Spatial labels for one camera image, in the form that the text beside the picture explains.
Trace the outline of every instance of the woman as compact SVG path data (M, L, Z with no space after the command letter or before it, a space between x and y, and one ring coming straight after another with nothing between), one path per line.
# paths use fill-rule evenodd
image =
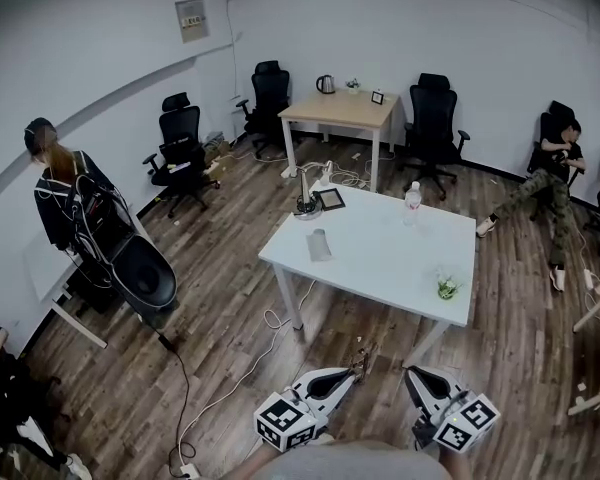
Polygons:
M47 166L34 195L49 241L64 251L73 236L72 221L65 212L65 204L76 178L88 174L107 188L113 189L113 184L86 153L72 152L60 145L56 129L42 117L29 123L24 131L24 142L31 158Z

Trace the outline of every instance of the potted plant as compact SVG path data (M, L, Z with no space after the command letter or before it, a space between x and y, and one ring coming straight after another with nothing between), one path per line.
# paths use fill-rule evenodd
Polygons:
M358 82L357 78L349 80L345 83L345 85L349 88L349 94L358 94L358 89L360 89L360 82Z

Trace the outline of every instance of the ponytail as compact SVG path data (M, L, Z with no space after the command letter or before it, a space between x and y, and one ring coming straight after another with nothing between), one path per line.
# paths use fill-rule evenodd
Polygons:
M44 148L43 151L53 179L73 184L76 180L76 171L71 151L61 146L57 139Z

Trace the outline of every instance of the plastic bottle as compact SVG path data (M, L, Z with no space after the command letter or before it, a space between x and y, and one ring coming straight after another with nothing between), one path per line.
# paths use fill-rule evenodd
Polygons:
M420 183L414 181L411 184L411 188L407 190L404 196L404 225L415 226L418 222L418 208L422 202L422 195L420 195Z

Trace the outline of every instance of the white wall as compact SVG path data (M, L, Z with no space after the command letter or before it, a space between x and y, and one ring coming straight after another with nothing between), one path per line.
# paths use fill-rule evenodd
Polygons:
M209 37L182 43L180 0L0 0L0 172L44 115L59 124L166 66L231 42L225 0L205 0Z
M470 133L464 158L524 174L537 119L553 99L576 111L592 167L573 187L595 201L600 161L600 8L591 0L234 0L241 80L278 59L293 99L324 73L338 85L402 95L421 72L458 92L455 127Z
M175 1L0 0L0 172L24 150L26 124L42 115L140 210L159 191L141 162L162 142L165 97L186 91L202 110L201 138L221 130L233 139L226 0L205 0L210 36L187 45ZM16 9L30 18L26 26L14 21ZM47 313L36 304L23 260L43 230L33 200L40 174L30 165L0 195L0 325L15 352Z

